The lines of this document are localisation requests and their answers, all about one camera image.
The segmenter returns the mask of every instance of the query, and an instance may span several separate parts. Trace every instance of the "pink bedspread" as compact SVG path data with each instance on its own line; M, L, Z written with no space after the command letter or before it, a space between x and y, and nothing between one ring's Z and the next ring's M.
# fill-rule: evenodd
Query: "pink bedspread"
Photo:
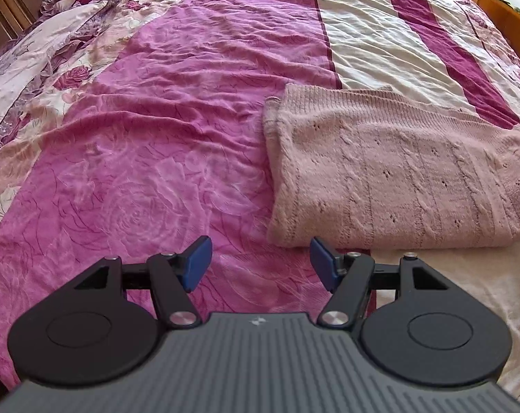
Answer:
M0 149L0 377L9 387L17 382L10 325L105 255L142 262L208 234L214 257L191 295L201 314L319 312L328 294L308 252L266 241L273 187L262 107L287 83L390 84L509 128L520 123L519 82L510 78L520 67L482 48L466 18L465 46L444 35L436 6L425 8L429 21L408 26L407 5L372 0L387 13L341 21L358 1L367 0L120 0L103 33L44 82L25 107L28 123ZM466 17L468 8L453 5ZM342 49L388 42L377 26L386 22L409 43ZM411 66L376 68L412 51ZM503 72L488 71L497 60ZM419 79L401 86L404 76ZM151 308L147 294L132 298Z

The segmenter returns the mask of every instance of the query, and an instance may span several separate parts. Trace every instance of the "bedspread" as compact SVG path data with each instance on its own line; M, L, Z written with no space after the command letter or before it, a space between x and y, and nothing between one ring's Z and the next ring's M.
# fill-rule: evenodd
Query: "bedspread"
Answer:
M191 295L202 315L319 312L328 294L307 251L266 241L262 107L287 83L391 85L520 124L520 60L468 0L120 0L102 23L0 148L0 378L10 387L10 325L104 255L142 262L208 234L212 265ZM515 349L501 383L520 396L517 267L492 303L499 281L472 282L481 256L509 251L483 253L463 273L450 274L445 252L426 260L507 320ZM151 308L147 294L129 296Z

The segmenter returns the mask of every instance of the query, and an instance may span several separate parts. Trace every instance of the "metal screw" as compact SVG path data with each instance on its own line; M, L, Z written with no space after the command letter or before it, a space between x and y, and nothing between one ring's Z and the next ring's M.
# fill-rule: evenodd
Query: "metal screw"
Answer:
M417 259L417 256L418 255L415 252L407 252L403 254L403 257L408 261L413 261L414 259Z
M180 310L170 314L170 322L177 326L190 326L197 321L197 316L193 312Z
M338 310L330 310L321 316L321 321L329 326L342 326L346 324L348 320L348 316Z

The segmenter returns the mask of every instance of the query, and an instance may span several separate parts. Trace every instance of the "rose pattern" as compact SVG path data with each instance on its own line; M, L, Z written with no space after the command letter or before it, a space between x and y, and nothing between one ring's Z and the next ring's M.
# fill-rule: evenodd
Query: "rose pattern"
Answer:
M183 250L208 231L198 188L173 158L148 171L121 173L106 194L101 213L110 250L120 256L144 258L167 243Z
M91 68L89 66L80 65L71 68L61 74L60 78L55 81L53 86L58 90L67 90L69 88L78 88L82 82L90 77Z
M84 84L79 88L69 89L69 91L63 92L61 100L66 104L74 104L85 93L86 88L87 84Z
M124 5L126 9L131 9L133 11L139 11L140 9L147 8L149 6L151 6L150 2L139 3L135 0L128 0L127 3Z

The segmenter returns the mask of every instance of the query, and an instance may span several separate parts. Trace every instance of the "folded blanket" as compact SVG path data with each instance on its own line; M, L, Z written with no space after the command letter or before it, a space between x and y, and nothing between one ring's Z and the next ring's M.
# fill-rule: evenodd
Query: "folded blanket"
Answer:
M287 85L264 114L268 240L365 249L520 239L520 126L498 128L391 91Z

